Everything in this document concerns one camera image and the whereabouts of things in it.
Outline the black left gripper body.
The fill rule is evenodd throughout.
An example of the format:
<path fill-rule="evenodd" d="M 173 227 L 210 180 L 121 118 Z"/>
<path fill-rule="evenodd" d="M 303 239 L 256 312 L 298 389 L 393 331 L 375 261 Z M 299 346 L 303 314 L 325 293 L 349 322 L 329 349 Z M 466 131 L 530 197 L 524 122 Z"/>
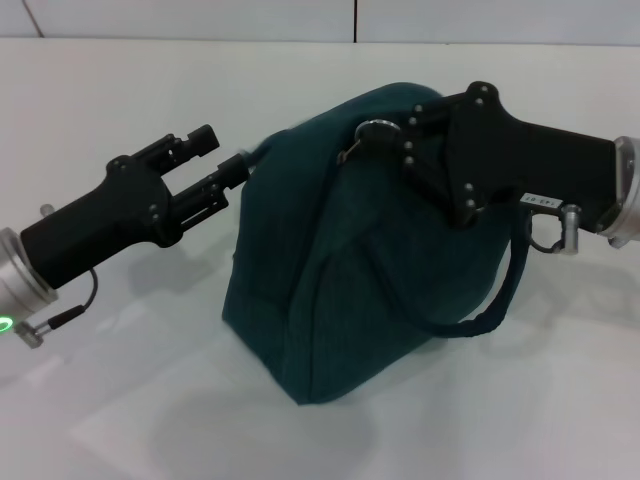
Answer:
<path fill-rule="evenodd" d="M 175 244 L 171 194 L 161 174 L 129 157 L 107 165 L 94 190 L 20 234 L 28 260 L 58 289 L 131 245 Z"/>

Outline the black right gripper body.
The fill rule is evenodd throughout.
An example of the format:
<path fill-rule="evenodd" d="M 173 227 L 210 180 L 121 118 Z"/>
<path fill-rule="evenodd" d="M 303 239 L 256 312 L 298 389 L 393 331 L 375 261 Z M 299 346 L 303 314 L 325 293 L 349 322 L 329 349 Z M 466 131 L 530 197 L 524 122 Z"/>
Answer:
<path fill-rule="evenodd" d="M 604 228 L 616 202 L 613 141 L 518 120 L 487 83 L 474 82 L 446 101 L 446 171 L 455 225 L 466 225 L 489 203 L 533 194 L 578 206 L 580 226 L 588 232 Z"/>

